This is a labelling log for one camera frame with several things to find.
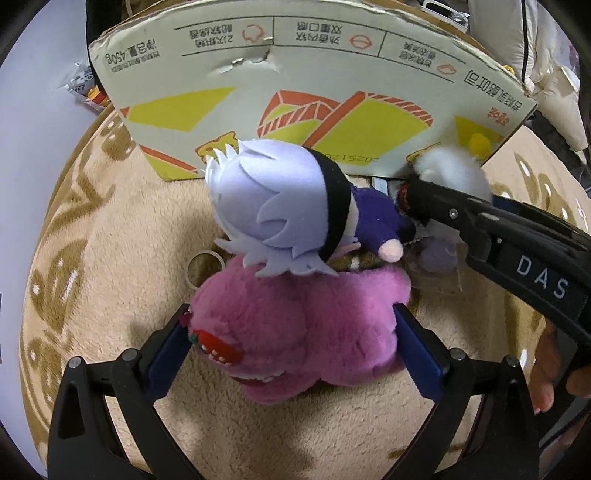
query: beige rug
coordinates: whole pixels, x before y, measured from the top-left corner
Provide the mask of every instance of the beige rug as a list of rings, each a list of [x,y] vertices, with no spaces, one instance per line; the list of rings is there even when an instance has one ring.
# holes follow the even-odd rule
[[[591,204],[562,163],[522,128],[485,166],[495,192],[531,202],[588,231]],[[67,162],[39,238],[24,299],[22,392],[39,455],[61,373],[140,347],[187,301],[184,267],[220,234],[202,180],[164,183],[119,116],[107,109]],[[197,266],[211,274],[211,264]],[[479,275],[462,271],[463,294],[415,291],[411,310],[448,346],[480,359],[512,353],[529,371],[539,314]],[[145,466],[121,412],[122,443]],[[472,403],[446,463],[462,448]],[[380,478],[427,416],[406,372],[360,388],[315,387],[276,407],[247,401],[239,385],[189,354],[156,408],[188,457],[215,480]]]

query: keychain ring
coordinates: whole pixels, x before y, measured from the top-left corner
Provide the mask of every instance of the keychain ring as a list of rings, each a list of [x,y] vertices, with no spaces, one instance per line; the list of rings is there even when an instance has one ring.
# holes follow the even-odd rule
[[[191,282],[191,279],[189,278],[189,267],[191,266],[191,263],[193,262],[193,260],[195,260],[199,255],[211,255],[215,258],[217,258],[217,261],[220,263],[220,266],[222,267],[221,270],[224,270],[226,268],[226,263],[224,262],[224,259],[222,258],[222,256],[217,253],[214,252],[213,250],[200,250],[199,252],[197,252],[196,254],[194,254],[189,261],[187,262],[187,266],[185,268],[185,282],[187,282],[187,284],[194,290],[197,291],[199,289],[198,286],[194,285],[193,282]]]

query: torn cardboard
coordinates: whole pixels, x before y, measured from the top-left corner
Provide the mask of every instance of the torn cardboard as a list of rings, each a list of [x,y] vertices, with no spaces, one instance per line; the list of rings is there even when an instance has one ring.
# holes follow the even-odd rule
[[[534,100],[477,43],[414,13],[388,0],[184,2],[129,19],[90,56],[164,180],[201,177],[214,148],[251,138],[380,177],[440,142],[485,139],[487,157]]]

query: pink fluffy plush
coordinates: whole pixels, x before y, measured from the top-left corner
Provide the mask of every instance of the pink fluffy plush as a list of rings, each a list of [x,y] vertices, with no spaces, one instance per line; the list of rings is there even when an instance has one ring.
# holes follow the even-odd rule
[[[197,291],[189,323],[200,354],[248,398],[275,404],[318,380],[354,386],[402,367],[392,311],[410,296],[402,269],[256,278],[258,269],[232,259]]]

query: screw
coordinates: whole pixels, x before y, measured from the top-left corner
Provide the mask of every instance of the screw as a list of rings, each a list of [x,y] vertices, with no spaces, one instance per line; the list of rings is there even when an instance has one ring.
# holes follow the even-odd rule
[[[82,358],[80,358],[79,356],[74,356],[74,357],[70,358],[70,361],[68,362],[68,367],[77,368],[80,366],[81,363],[82,363]]]
[[[505,357],[505,362],[507,362],[511,367],[517,367],[519,365],[519,360],[517,360],[513,355],[507,355]]]
[[[458,360],[459,362],[466,358],[466,352],[461,348],[451,348],[449,350],[449,354],[454,360]]]
[[[131,362],[137,356],[138,351],[135,348],[128,348],[125,352],[123,352],[121,358],[126,362]]]

